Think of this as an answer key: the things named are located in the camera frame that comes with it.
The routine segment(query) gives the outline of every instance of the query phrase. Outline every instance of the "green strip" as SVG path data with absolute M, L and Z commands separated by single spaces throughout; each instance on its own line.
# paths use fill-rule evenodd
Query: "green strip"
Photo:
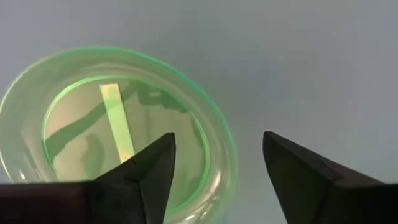
M 113 138 L 119 152 L 121 162 L 130 159 L 134 154 L 126 113 L 120 95 L 118 84 L 100 85 L 106 114 L 111 125 Z

